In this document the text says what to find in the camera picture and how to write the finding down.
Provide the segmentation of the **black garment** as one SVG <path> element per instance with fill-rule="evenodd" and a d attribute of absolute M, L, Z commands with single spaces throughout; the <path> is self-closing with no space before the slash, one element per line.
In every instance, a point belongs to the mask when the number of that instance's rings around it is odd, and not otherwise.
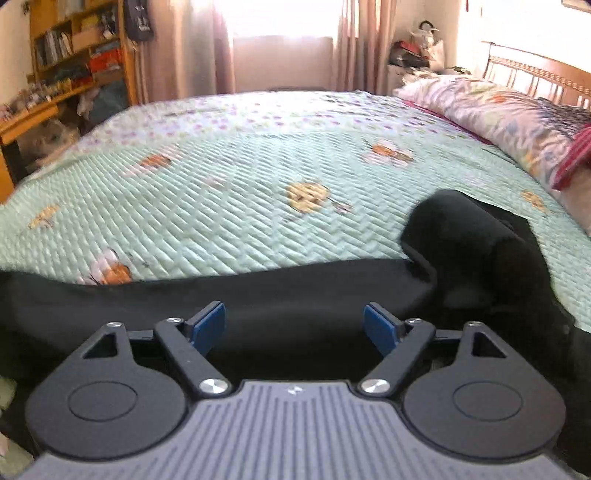
<path fill-rule="evenodd" d="M 376 302 L 440 329 L 489 326 L 560 391 L 567 420 L 558 456 L 588 474 L 590 336 L 558 300 L 528 221 L 441 190 L 412 210 L 400 244 L 396 259 L 120 285 L 3 271 L 1 373 L 16 381 L 24 401 L 102 325 L 148 330 L 218 300 L 228 327 L 212 359 L 231 380 L 355 380 L 378 357 L 362 327 L 363 307 Z"/>

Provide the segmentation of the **mint green quilted bedspread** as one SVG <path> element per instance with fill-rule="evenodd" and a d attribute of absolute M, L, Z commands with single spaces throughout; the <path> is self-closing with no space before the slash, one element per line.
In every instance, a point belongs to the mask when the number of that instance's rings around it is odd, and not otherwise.
<path fill-rule="evenodd" d="M 498 148 L 367 93 L 129 108 L 2 205 L 1 267 L 98 285 L 394 258 L 408 214 L 440 189 L 525 218 L 589 328 L 590 241 L 565 210 Z"/>

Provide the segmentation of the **floral folded duvet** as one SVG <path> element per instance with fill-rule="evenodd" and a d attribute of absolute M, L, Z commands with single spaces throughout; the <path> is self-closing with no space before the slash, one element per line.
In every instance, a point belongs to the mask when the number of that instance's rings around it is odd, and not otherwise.
<path fill-rule="evenodd" d="M 420 78 L 396 91 L 497 146 L 545 188 L 590 112 L 467 76 Z"/>

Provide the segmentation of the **red striped cloth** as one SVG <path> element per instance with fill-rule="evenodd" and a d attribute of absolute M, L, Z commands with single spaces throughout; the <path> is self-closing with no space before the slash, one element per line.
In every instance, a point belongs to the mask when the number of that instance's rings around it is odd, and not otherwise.
<path fill-rule="evenodd" d="M 551 188 L 555 190 L 566 188 L 570 184 L 575 171 L 579 167 L 590 164 L 590 150 L 591 127 L 587 125 L 575 135 L 566 156 L 556 168 L 552 177 Z"/>

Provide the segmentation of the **cluttered nightstand pile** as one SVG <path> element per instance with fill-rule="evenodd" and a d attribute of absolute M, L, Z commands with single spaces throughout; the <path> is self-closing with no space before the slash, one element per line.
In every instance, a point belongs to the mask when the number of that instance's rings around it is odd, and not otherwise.
<path fill-rule="evenodd" d="M 471 75 L 463 67 L 446 65 L 445 43 L 436 37 L 437 32 L 431 21 L 424 20 L 410 32 L 409 40 L 394 42 L 387 69 L 388 95 L 394 96 L 394 91 L 420 78 Z"/>

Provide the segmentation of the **pink curtain left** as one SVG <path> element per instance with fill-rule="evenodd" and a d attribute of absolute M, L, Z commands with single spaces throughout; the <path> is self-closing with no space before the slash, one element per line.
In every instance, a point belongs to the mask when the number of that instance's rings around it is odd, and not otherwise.
<path fill-rule="evenodd" d="M 138 46 L 142 104 L 235 93 L 228 1 L 149 1 L 153 36 Z"/>

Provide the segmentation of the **pink curtain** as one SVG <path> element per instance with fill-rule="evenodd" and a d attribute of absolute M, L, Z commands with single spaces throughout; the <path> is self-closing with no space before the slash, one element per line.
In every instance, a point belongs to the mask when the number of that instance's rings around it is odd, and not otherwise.
<path fill-rule="evenodd" d="M 153 36 L 138 46 L 142 104 L 235 93 L 228 1 L 149 1 Z"/>
<path fill-rule="evenodd" d="M 396 0 L 341 2 L 332 40 L 332 90 L 386 92 L 397 6 Z"/>

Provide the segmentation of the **wooden bookshelf desk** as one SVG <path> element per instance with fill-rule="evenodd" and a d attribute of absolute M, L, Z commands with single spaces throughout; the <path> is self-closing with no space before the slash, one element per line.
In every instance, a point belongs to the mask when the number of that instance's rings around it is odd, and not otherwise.
<path fill-rule="evenodd" d="M 31 3 L 31 82 L 1 106 L 2 201 L 29 173 L 20 138 L 112 85 L 122 88 L 127 106 L 138 104 L 125 7 L 124 1 L 84 1 L 81 10 L 59 20 L 55 1 Z"/>

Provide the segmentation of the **wooden headboard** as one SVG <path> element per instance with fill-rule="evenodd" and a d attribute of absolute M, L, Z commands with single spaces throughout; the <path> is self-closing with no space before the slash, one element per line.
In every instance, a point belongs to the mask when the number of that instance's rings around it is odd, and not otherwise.
<path fill-rule="evenodd" d="M 493 42 L 483 78 L 531 98 L 590 110 L 590 73 L 564 62 Z"/>

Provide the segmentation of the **pink curtain right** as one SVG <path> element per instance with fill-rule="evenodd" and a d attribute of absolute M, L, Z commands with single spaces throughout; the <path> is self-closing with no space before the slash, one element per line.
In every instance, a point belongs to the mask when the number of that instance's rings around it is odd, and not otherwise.
<path fill-rule="evenodd" d="M 341 2 L 332 40 L 332 90 L 386 92 L 397 6 L 396 0 Z"/>

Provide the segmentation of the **dark hanging bag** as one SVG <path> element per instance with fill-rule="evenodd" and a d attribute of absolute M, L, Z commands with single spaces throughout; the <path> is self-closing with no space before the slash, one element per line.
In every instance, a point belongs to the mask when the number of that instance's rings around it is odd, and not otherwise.
<path fill-rule="evenodd" d="M 146 0 L 124 0 L 124 22 L 127 37 L 137 43 L 153 38 Z"/>

